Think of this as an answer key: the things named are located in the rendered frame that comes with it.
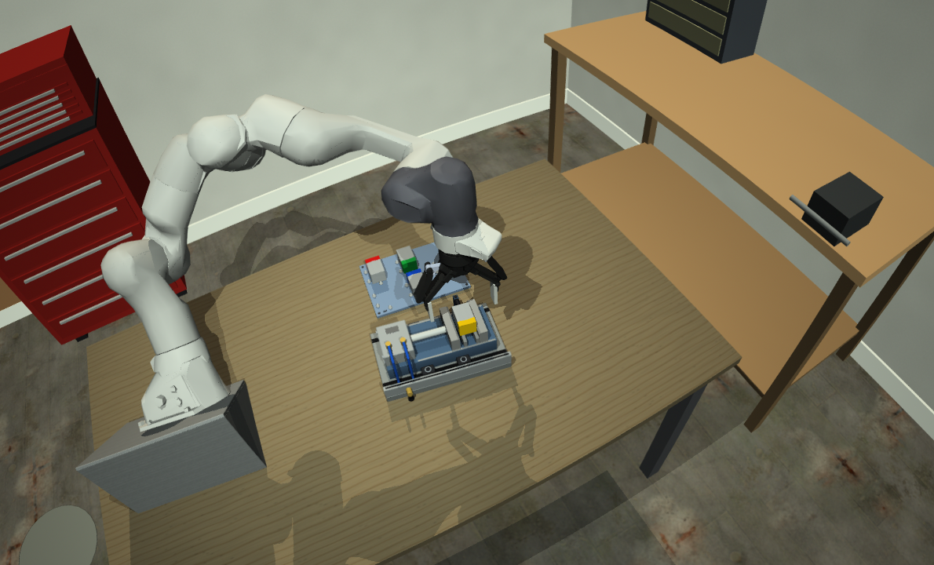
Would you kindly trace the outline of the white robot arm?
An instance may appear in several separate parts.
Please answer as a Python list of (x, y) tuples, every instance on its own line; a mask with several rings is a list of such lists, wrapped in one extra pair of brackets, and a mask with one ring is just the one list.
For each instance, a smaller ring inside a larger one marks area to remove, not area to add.
[(432, 238), (443, 253), (487, 261), (502, 240), (502, 233), (476, 215), (469, 166), (437, 140), (272, 94), (257, 97), (241, 117), (201, 118), (170, 140), (152, 173), (143, 239), (120, 243), (101, 262), (102, 279), (136, 311), (156, 354), (150, 362), (155, 375), (141, 400), (140, 432), (198, 414), (230, 393), (188, 304), (170, 284), (191, 265), (188, 222), (206, 176), (253, 169), (266, 149), (301, 166), (322, 165), (349, 151), (374, 151), (401, 162), (381, 190), (389, 214), (407, 223), (432, 223)]

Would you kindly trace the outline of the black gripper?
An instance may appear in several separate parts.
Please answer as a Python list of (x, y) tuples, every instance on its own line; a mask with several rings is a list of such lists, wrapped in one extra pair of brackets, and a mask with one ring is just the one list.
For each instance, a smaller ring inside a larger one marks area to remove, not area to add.
[[(435, 297), (435, 294), (437, 294), (441, 287), (452, 278), (457, 278), (460, 275), (468, 275), (470, 272), (474, 273), (474, 275), (480, 275), (480, 278), (490, 280), (490, 297), (493, 303), (497, 304), (497, 292), (501, 285), (499, 280), (506, 280), (507, 276), (504, 269), (500, 267), (500, 264), (492, 255), (489, 260), (485, 262), (488, 262), (494, 272), (478, 264), (479, 258), (470, 257), (469, 255), (455, 255), (443, 253), (443, 251), (439, 250), (439, 257), (440, 259), (437, 264), (425, 262), (425, 270), (421, 274), (419, 285), (414, 289), (414, 299), (416, 303), (419, 304), (423, 301), (431, 322), (434, 322), (431, 300)], [(433, 279), (432, 276), (435, 275), (437, 271), (439, 272)]]

